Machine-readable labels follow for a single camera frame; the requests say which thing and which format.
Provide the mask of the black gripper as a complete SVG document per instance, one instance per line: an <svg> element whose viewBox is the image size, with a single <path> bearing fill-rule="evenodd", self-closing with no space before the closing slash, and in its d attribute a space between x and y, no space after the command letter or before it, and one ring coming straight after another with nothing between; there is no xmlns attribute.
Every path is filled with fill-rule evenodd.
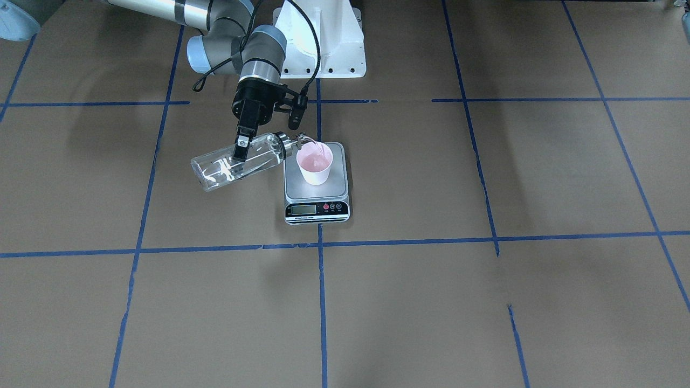
<svg viewBox="0 0 690 388"><path fill-rule="evenodd" d="M239 82L232 101L232 113L237 118L232 159L246 162L257 128L271 120L274 106L284 99L284 86L259 78L246 78Z"/></svg>

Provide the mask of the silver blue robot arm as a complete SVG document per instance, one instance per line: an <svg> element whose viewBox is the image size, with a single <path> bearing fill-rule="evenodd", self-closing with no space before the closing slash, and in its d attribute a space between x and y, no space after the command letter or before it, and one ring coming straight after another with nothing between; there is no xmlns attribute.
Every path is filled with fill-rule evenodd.
<svg viewBox="0 0 690 388"><path fill-rule="evenodd" d="M255 25L257 7L251 1L110 1L109 5L172 20L202 32L188 40L188 64L200 79L200 92L213 74L239 76L232 112L238 118L236 161L246 161L259 126L286 103L288 88L280 83L287 43L273 25Z"/></svg>

